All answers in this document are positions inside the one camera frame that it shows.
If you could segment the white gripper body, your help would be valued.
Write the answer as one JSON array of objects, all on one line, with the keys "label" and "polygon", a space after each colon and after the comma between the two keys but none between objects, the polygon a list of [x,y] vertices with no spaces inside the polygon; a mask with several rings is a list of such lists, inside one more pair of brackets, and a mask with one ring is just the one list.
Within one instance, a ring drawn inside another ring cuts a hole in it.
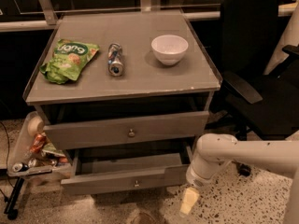
[{"label": "white gripper body", "polygon": [[207,184],[204,178],[200,177],[190,165],[186,172],[186,180],[189,185],[192,187],[199,189]]}]

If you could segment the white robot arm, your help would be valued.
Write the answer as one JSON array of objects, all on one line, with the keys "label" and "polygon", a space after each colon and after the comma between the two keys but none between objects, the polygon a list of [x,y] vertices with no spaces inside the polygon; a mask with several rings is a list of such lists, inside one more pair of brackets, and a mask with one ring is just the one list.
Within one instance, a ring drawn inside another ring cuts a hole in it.
[{"label": "white robot arm", "polygon": [[240,141],[228,134],[208,133],[196,144],[186,177],[198,188],[230,161],[253,164],[292,179],[284,224],[298,224],[298,12],[292,13],[269,64],[260,75],[222,74],[235,89],[227,96],[227,110],[238,115],[258,141]]}]

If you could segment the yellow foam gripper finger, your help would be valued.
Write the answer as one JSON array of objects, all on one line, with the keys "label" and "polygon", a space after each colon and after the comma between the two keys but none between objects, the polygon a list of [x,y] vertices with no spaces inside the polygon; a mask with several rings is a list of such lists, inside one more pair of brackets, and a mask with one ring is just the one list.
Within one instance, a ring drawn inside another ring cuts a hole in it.
[{"label": "yellow foam gripper finger", "polygon": [[179,214],[182,217],[186,217],[191,212],[199,197],[200,193],[198,189],[195,189],[193,187],[186,188],[183,193]]}]

